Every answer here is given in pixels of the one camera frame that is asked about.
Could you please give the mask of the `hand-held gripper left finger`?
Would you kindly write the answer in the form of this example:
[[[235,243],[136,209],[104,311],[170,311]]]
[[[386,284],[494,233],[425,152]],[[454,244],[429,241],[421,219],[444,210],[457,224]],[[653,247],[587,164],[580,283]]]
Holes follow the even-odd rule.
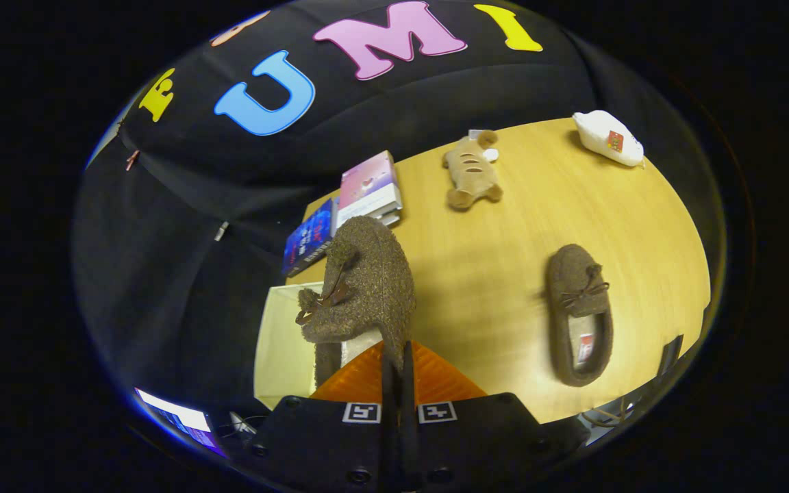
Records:
[[[247,447],[247,470],[277,492],[395,492],[397,378],[378,342],[315,394],[287,395]]]

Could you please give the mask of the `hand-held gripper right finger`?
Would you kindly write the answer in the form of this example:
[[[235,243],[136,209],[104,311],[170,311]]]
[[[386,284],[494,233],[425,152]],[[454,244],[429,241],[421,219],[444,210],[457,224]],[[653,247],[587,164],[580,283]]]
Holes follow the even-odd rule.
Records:
[[[589,437],[576,417],[539,423],[517,395],[483,393],[432,350],[405,346],[404,492],[538,492]]]

